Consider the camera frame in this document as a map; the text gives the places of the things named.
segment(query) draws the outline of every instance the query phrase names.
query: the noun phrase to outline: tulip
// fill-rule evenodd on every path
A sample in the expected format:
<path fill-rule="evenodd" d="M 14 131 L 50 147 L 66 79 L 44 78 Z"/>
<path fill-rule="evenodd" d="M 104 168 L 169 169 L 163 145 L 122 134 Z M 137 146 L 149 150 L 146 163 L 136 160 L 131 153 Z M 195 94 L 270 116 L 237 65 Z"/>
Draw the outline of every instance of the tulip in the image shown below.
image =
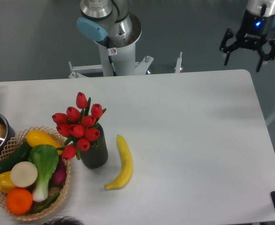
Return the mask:
<path fill-rule="evenodd" d="M 80 120 L 80 118 L 81 118 L 81 114 L 78 111 L 78 109 L 71 107 L 71 106 L 68 107 L 68 109 L 67 109 L 67 115 L 68 115 L 69 120 L 73 123 L 78 122 L 78 120 Z"/>
<path fill-rule="evenodd" d="M 93 104 L 92 109 L 91 109 L 91 113 L 97 119 L 100 118 L 103 114 L 102 106 L 100 104 Z"/>
<path fill-rule="evenodd" d="M 70 125 L 69 132 L 74 137 L 80 138 L 84 136 L 85 128 L 79 124 Z"/>
<path fill-rule="evenodd" d="M 67 145 L 62 153 L 65 160 L 71 160 L 76 155 L 76 148 L 74 145 Z"/>
<path fill-rule="evenodd" d="M 67 124 L 67 123 L 59 124 L 56 127 L 58 133 L 60 133 L 64 137 L 69 137 L 70 136 L 69 128 L 70 128 L 70 124 Z"/>
<path fill-rule="evenodd" d="M 95 141 L 100 136 L 100 131 L 95 128 L 90 128 L 85 131 L 85 138 L 90 142 Z"/>
<path fill-rule="evenodd" d="M 56 124 L 62 124 L 65 123 L 69 118 L 67 114 L 58 112 L 52 116 L 52 119 Z"/>
<path fill-rule="evenodd" d="M 78 142 L 76 143 L 76 146 L 81 150 L 81 151 L 86 151 L 90 148 L 90 142 L 85 139 L 85 138 L 80 138 Z"/>
<path fill-rule="evenodd" d="M 85 109 L 88 106 L 84 93 L 78 92 L 77 98 L 76 98 L 76 105 L 79 109 Z"/>
<path fill-rule="evenodd" d="M 90 128 L 91 126 L 93 126 L 96 122 L 96 118 L 93 115 L 89 115 L 89 116 L 84 116 L 81 119 L 81 124 L 85 127 L 85 128 Z"/>

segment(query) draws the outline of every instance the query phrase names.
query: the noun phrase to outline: blue handle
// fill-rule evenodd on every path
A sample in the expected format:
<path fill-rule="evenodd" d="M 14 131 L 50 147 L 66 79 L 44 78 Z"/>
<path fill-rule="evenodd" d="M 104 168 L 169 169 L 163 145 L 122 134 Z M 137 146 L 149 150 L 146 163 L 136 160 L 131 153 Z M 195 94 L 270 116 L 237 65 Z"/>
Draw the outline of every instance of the blue handle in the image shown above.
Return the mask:
<path fill-rule="evenodd" d="M 107 31 L 99 24 L 83 17 L 78 18 L 77 28 L 92 41 L 102 41 L 108 35 Z"/>

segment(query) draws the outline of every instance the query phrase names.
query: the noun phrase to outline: black vase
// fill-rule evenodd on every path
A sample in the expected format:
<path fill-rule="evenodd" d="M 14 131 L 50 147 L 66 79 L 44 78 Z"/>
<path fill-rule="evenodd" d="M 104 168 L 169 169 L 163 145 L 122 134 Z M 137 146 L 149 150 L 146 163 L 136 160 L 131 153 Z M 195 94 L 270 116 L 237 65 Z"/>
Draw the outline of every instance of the black vase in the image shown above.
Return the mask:
<path fill-rule="evenodd" d="M 103 128 L 99 124 L 97 129 L 100 131 L 99 144 L 94 147 L 91 146 L 87 151 L 80 151 L 81 161 L 90 169 L 104 165 L 108 158 Z"/>

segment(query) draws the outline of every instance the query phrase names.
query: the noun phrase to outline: wicker basket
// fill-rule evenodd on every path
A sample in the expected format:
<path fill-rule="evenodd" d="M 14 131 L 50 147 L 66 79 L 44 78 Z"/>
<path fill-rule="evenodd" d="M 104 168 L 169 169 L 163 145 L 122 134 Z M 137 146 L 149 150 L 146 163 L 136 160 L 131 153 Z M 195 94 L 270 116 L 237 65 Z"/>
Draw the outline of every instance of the wicker basket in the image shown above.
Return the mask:
<path fill-rule="evenodd" d="M 31 127 L 29 129 L 26 129 L 22 132 L 20 132 L 16 137 L 11 138 L 10 141 L 8 141 L 7 145 L 4 147 L 4 150 L 1 153 L 0 156 L 0 162 L 8 157 L 13 151 L 15 151 L 26 139 L 26 135 L 30 130 L 43 130 L 47 132 L 49 135 L 51 135 L 58 143 L 63 144 L 64 138 L 59 133 L 57 133 L 55 130 L 48 128 L 48 127 Z M 57 207 L 60 206 L 64 198 L 66 197 L 68 188 L 69 188 L 69 180 L 70 180 L 70 171 L 71 171 L 71 165 L 69 161 L 65 161 L 64 163 L 67 168 L 67 177 L 65 182 L 62 185 L 57 185 L 53 182 L 49 182 L 49 196 L 53 196 L 57 191 L 60 191 L 60 195 L 56 199 L 54 203 L 52 203 L 48 208 L 44 209 L 43 211 L 36 213 L 36 214 L 30 214 L 25 213 L 22 215 L 15 215 L 9 212 L 6 206 L 6 196 L 7 194 L 0 191 L 0 207 L 6 212 L 7 215 L 10 215 L 12 218 L 16 220 L 23 220 L 23 221 L 29 221 L 29 220 L 35 220 L 40 219 L 54 210 L 57 209 Z M 43 204 L 44 202 L 33 202 L 32 207 L 36 207 L 38 205 Z"/>

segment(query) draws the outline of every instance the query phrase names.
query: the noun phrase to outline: gray floor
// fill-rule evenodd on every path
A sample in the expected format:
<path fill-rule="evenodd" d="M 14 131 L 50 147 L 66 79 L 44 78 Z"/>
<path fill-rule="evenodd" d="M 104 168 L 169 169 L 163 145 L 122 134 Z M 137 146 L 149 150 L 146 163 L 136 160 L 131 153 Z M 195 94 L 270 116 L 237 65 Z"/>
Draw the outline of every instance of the gray floor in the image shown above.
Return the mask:
<path fill-rule="evenodd" d="M 0 0 L 0 82 L 67 79 L 69 60 L 73 66 L 100 64 L 97 46 L 76 28 L 79 3 Z M 171 73 L 182 51 L 185 72 L 246 69 L 267 117 L 275 104 L 275 60 L 256 73 L 256 52 L 239 49 L 225 67 L 219 51 L 225 30 L 238 30 L 245 5 L 245 0 L 129 0 L 143 29 L 137 60 L 148 54 L 154 57 L 153 73 Z M 268 129 L 275 149 L 275 121 Z"/>

